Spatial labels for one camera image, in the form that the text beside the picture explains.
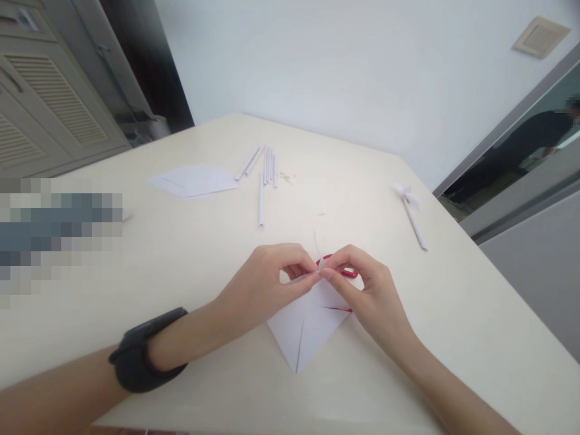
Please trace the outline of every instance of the stack of paper sheets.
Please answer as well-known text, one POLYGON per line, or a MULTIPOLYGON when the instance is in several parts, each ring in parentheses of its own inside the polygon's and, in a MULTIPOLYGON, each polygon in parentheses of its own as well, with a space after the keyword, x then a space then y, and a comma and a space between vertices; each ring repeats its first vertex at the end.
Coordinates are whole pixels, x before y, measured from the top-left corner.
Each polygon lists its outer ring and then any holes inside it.
POLYGON ((229 172, 206 164, 182 166, 147 182, 184 199, 203 198, 209 193, 237 188, 236 180, 229 172))
POLYGON ((278 311, 268 320, 268 326, 291 370, 298 374, 349 314, 349 305, 323 279, 278 311))

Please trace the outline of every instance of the black smartwatch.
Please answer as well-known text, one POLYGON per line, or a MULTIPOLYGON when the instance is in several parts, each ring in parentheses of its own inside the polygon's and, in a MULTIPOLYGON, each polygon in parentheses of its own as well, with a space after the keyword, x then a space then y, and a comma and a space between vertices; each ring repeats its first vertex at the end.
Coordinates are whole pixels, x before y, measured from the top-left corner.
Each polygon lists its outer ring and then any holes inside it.
POLYGON ((179 307, 125 332, 119 348, 109 356, 109 362, 115 366, 117 380, 125 390, 146 393, 183 372, 187 364, 169 372, 154 368, 147 354, 147 339, 186 314, 187 311, 179 307))

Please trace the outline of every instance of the louvered cabinet door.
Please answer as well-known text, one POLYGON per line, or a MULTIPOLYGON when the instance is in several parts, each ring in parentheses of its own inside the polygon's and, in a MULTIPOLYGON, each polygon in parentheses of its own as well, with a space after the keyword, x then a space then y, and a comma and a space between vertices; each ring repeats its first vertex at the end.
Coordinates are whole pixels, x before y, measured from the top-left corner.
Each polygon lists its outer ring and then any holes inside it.
POLYGON ((72 160, 0 83, 0 177, 31 176, 72 160))
POLYGON ((58 43, 0 36, 9 91, 78 160, 127 141, 58 43))

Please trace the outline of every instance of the white paper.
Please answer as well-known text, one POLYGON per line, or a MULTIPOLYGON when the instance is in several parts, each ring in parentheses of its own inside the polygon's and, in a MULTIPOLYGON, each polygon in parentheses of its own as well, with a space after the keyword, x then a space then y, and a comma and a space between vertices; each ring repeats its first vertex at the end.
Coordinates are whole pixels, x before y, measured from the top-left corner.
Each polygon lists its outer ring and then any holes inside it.
POLYGON ((259 201, 258 201, 258 228, 264 227, 264 173, 260 172, 259 184, 259 201))
POLYGON ((229 172, 206 164, 182 166, 147 182, 184 199, 201 198, 209 193, 237 188, 229 172))
POLYGON ((266 174, 268 173, 268 150, 270 148, 266 147, 264 151, 264 172, 263 172, 263 183, 266 185, 266 174))
POLYGON ((258 152, 256 153, 256 155, 252 159, 252 162, 250 163, 250 165, 246 169, 246 172, 245 172, 246 176, 250 175, 250 172, 252 172, 252 169, 254 168, 254 165, 256 164, 256 162, 259 160, 263 149, 264 149, 264 145, 262 145, 260 148, 258 148, 258 152))
POLYGON ((274 180, 274 149, 270 150, 270 181, 274 180))
POLYGON ((302 325, 296 374, 302 371, 306 363, 312 359, 316 351, 326 343, 326 340, 349 314, 348 311, 322 307, 314 307, 310 310, 302 325))
POLYGON ((250 157, 248 157, 248 159, 244 162, 242 168, 238 171, 238 173, 234 177, 234 180, 236 180, 236 181, 240 180, 240 178, 242 177, 243 173, 246 171, 246 169, 248 168, 248 166, 250 166, 250 163, 252 163, 252 160, 256 156, 256 153, 258 152, 259 149, 260 149, 260 147, 256 148, 254 150, 254 152, 250 155, 250 157))
POLYGON ((278 155, 274 154, 274 188, 278 188, 278 155))
POLYGON ((422 250, 424 250, 425 252, 428 252, 427 246, 425 245, 425 242, 423 241, 423 236, 421 235, 421 232, 419 231, 419 227, 417 226, 417 222, 415 222, 415 218, 413 217, 413 214, 411 212, 411 207, 409 207, 409 205, 412 205, 414 208, 416 208, 418 210, 419 209, 419 198, 417 198, 415 195, 411 194, 410 187, 404 187, 404 186, 396 183, 395 189, 402 195, 403 205, 405 206, 405 211, 407 212, 407 216, 409 216, 409 221, 411 221, 411 226, 413 227, 413 231, 415 232, 415 236, 417 237, 417 241, 419 242, 419 246, 421 247, 422 250))
POLYGON ((271 158, 270 156, 272 155, 272 149, 270 147, 268 147, 268 153, 266 153, 266 172, 264 172, 264 179, 265 182, 270 184, 270 163, 271 163, 271 158))
MULTIPOLYGON (((324 265, 320 262, 319 270, 324 265)), ((302 371, 316 351, 350 314, 348 304, 326 280, 278 311, 268 326, 295 374, 302 371)))

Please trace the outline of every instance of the ceiling vent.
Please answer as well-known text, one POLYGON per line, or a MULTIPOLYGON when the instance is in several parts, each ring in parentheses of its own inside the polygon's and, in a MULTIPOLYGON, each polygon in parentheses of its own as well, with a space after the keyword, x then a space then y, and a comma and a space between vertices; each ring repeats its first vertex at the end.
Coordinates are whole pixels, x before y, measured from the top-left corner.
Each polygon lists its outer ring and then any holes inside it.
POLYGON ((543 59, 569 32, 569 28, 537 16, 521 34, 514 48, 543 59))

